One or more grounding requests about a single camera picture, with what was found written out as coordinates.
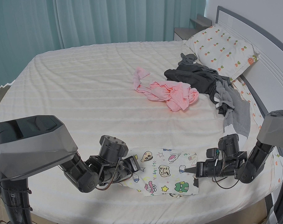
pink shirt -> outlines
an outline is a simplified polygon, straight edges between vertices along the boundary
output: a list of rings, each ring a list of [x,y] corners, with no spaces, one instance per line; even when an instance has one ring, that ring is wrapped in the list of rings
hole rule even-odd
[[[149,100],[166,101],[170,110],[176,112],[185,110],[190,104],[199,98],[196,88],[190,88],[190,84],[176,81],[152,81],[150,87],[141,85],[141,79],[150,73],[141,67],[137,67],[133,74],[133,87],[137,92],[142,92]]]

white fitted sheet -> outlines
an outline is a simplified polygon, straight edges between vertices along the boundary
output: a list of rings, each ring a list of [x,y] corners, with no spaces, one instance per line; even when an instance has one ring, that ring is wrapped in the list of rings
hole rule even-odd
[[[185,111],[172,112],[164,102],[149,101],[132,87],[137,66],[151,72],[146,79],[165,80],[180,54],[191,53],[183,41],[98,44],[37,55],[18,76],[0,103],[0,122],[52,114],[65,123],[85,161],[99,152],[108,134],[128,147],[193,149],[198,161],[217,147],[223,119],[207,95]],[[259,128],[251,116],[244,149],[249,152]],[[172,198],[143,196],[114,184],[107,191],[79,192],[59,167],[29,177],[33,212],[58,223],[206,223],[249,206],[278,185],[273,156],[251,183],[224,190],[210,178],[199,180],[199,194]],[[222,181],[225,187],[233,177]]]

pillow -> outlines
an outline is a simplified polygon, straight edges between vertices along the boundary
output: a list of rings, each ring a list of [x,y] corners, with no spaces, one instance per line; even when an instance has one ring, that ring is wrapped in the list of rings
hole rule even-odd
[[[215,24],[185,41],[201,63],[235,80],[259,59],[253,46]]]

floor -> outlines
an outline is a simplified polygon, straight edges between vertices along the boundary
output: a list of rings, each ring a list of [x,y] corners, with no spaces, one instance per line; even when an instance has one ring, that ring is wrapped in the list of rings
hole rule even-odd
[[[9,88],[10,88],[9,86],[0,88],[0,102]],[[261,224],[263,220],[266,218],[266,216],[267,216],[266,204],[265,204],[265,200],[263,199],[259,201],[258,203],[244,210],[227,215],[223,218],[220,218],[218,220],[215,220],[207,224],[231,224],[231,223],[234,223],[234,224],[253,224],[253,223]],[[55,224],[54,222],[48,221],[34,214],[31,214],[31,218],[32,218],[32,221],[37,224]],[[5,222],[9,221],[8,215],[6,214],[5,207],[1,199],[0,199],[0,220],[3,220]]]

nightstand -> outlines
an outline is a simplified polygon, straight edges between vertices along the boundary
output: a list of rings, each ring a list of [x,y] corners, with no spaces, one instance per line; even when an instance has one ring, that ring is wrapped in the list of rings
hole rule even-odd
[[[188,40],[194,34],[212,25],[212,21],[201,14],[197,14],[196,19],[190,18],[190,21],[195,24],[195,28],[175,28],[174,41]]]

